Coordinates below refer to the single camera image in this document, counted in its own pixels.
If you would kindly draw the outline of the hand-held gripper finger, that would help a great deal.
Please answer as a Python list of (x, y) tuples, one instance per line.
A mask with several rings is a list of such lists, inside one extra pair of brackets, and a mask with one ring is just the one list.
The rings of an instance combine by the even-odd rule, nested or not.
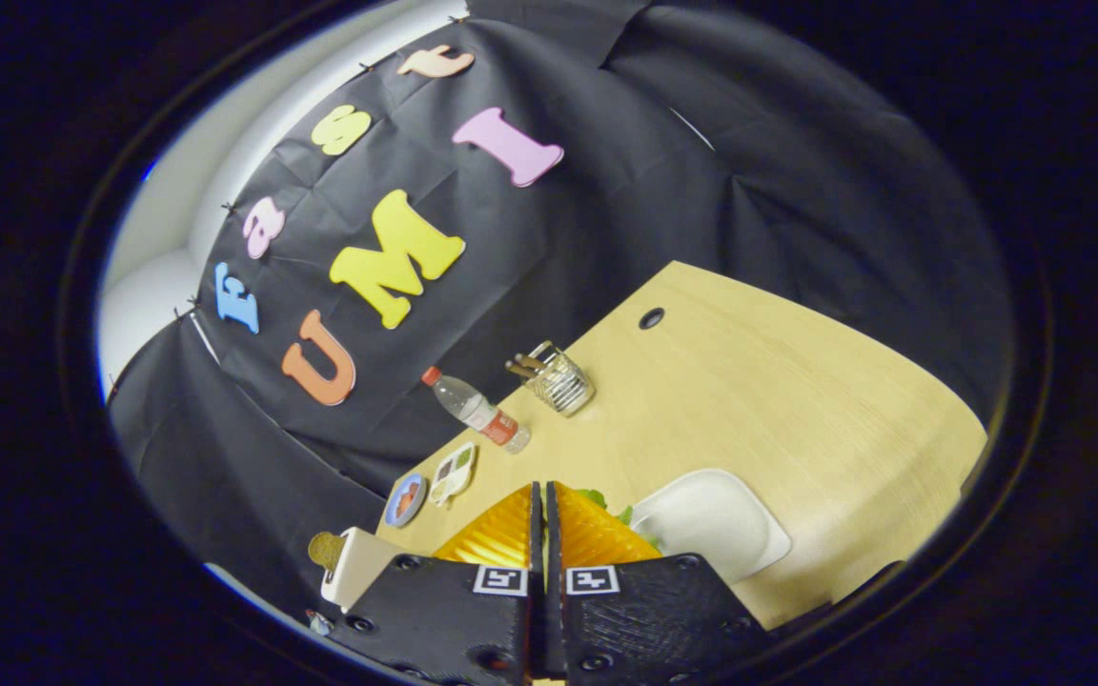
[(774, 646), (697, 553), (568, 564), (583, 517), (546, 486), (546, 672), (567, 685), (701, 685)]
[(544, 498), (515, 490), (467, 526), (467, 541), (498, 544), (501, 561), (401, 550), (328, 638), (400, 678), (435, 685), (531, 685), (544, 599)]

